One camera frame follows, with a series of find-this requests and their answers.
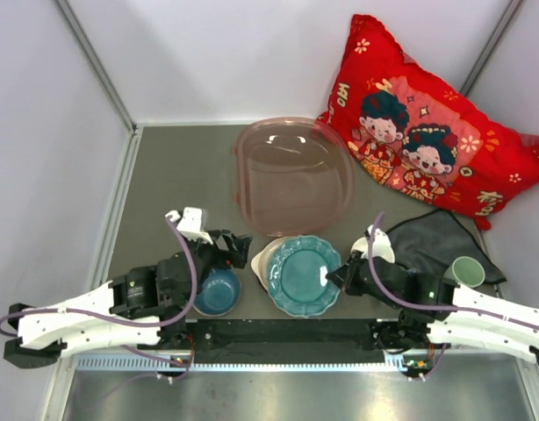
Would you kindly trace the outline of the cream white ceramic plate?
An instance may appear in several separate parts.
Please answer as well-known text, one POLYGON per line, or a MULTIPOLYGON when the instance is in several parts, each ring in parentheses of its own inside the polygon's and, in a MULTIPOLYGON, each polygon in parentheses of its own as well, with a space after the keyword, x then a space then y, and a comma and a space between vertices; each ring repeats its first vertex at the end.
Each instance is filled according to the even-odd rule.
POLYGON ((250 267, 258 282, 265 291, 268 291, 268 265, 275 251, 287 240, 286 237, 273 239, 261 252, 250 261, 250 267))

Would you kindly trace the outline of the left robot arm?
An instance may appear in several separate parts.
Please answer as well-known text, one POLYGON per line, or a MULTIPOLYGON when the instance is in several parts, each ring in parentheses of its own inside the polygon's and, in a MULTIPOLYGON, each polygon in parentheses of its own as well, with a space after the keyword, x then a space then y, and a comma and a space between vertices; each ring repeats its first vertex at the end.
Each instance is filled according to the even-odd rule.
POLYGON ((181 237, 182 251, 131 269, 96 289, 47 307, 13 304, 3 322, 4 359, 15 367, 51 366, 95 349, 128 346, 147 351, 190 350, 185 320, 207 279, 248 263, 252 239, 210 230, 208 239, 181 237))

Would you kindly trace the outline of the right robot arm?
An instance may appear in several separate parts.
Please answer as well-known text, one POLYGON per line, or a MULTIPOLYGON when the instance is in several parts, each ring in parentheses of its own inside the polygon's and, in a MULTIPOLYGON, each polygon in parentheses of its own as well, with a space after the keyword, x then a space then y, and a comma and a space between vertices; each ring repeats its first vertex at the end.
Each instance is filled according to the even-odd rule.
POLYGON ((326 278, 349 296, 372 296, 398 312, 397 321, 375 327, 380 346, 470 346, 539 367, 539 309, 358 251, 326 278))

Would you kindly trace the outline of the teal scalloped ceramic plate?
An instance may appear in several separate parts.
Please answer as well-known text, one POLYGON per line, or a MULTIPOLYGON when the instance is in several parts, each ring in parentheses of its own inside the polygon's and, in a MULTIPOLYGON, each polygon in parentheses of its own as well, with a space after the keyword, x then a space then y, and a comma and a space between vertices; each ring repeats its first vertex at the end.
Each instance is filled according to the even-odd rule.
POLYGON ((340 266, 341 256, 327 240, 313 235, 286 239, 267 265, 269 297, 294 318, 319 317, 340 295, 327 279, 340 266))

